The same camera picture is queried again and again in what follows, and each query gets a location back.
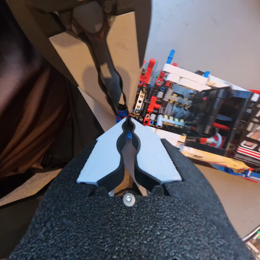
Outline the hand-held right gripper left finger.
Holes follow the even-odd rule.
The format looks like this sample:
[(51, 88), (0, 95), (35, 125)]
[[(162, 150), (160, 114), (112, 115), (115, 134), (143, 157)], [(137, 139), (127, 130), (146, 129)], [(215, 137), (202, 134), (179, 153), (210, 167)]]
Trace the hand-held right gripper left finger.
[(122, 149), (126, 144), (128, 118), (122, 119), (96, 139), (77, 183), (97, 186), (118, 186), (124, 179), (125, 165)]

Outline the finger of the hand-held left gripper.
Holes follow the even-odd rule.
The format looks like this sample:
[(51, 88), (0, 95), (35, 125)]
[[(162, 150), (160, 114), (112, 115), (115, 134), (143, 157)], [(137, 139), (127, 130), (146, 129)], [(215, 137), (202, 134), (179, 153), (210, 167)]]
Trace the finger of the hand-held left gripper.
[(135, 12), (113, 17), (107, 36), (115, 69), (122, 78), (128, 111), (132, 111), (140, 77)]
[(76, 80), (89, 107), (93, 111), (103, 109), (115, 115), (99, 86), (96, 66), (87, 45), (67, 32), (52, 36), (49, 40)]

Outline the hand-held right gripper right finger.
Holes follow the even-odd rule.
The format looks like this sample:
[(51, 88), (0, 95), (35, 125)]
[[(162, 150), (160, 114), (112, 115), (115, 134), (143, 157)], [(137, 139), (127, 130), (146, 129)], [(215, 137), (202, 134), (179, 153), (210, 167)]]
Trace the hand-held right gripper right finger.
[(182, 181), (160, 137), (148, 126), (130, 118), (132, 144), (136, 149), (135, 179), (140, 185), (162, 185)]

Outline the small blue red brick piece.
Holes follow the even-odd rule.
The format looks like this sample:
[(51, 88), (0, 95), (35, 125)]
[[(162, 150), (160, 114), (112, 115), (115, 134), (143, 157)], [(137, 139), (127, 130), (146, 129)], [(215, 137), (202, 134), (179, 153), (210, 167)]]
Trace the small blue red brick piece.
[[(116, 124), (119, 123), (122, 119), (124, 118), (128, 118), (128, 117), (132, 117), (131, 114), (129, 114), (126, 110), (119, 110), (116, 112), (116, 118), (115, 118), (115, 122)], [(132, 140), (132, 133), (130, 130), (128, 130), (126, 138), (128, 140)]]

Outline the brick-built toy race car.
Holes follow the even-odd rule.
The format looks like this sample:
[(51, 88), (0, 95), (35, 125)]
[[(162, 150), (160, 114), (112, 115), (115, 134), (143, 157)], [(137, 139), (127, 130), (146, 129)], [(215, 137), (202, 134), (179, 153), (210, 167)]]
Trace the brick-built toy race car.
[(156, 60), (143, 62), (132, 117), (197, 164), (259, 183), (259, 90), (184, 70), (174, 53), (152, 85)]

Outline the grey desk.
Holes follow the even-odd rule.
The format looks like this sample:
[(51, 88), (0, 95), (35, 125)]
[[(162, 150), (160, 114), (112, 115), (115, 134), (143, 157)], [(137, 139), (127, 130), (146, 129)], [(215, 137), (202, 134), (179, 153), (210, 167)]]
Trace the grey desk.
[[(146, 58), (174, 62), (245, 89), (259, 90), (259, 1), (152, 1)], [(238, 235), (259, 226), (259, 184), (195, 164), (219, 196)]]

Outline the person's dark trousers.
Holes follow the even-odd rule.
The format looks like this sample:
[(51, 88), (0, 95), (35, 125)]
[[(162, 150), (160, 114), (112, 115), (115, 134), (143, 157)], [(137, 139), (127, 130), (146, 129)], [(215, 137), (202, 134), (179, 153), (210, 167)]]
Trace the person's dark trousers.
[(44, 169), (64, 167), (104, 133), (78, 87), (67, 82), (66, 90), (69, 115), (43, 156), (41, 166)]

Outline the person's brown top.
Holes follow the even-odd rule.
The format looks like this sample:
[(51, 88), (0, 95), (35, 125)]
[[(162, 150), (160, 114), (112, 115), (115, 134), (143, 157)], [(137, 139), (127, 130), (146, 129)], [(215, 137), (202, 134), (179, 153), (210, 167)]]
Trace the person's brown top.
[(63, 166), (83, 148), (75, 101), (79, 90), (60, 61), (35, 1), (1, 1), (1, 179)]

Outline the holographic sticker sheet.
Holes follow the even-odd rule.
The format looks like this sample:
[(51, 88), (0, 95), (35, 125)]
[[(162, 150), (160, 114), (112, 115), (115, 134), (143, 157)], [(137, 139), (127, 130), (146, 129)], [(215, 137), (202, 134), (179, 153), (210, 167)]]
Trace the holographic sticker sheet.
[(257, 260), (260, 259), (260, 226), (246, 235), (242, 241)]

